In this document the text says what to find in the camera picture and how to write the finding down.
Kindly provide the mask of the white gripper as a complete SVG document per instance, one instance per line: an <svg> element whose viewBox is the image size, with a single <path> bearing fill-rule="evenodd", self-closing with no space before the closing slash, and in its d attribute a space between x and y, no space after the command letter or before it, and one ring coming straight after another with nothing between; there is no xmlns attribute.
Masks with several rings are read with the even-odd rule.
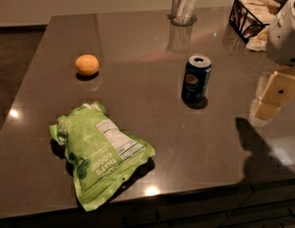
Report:
<svg viewBox="0 0 295 228"><path fill-rule="evenodd" d="M252 116L269 121L295 96L295 0L288 0L270 23L266 37L267 58L286 65L264 72L252 102Z"/></svg>

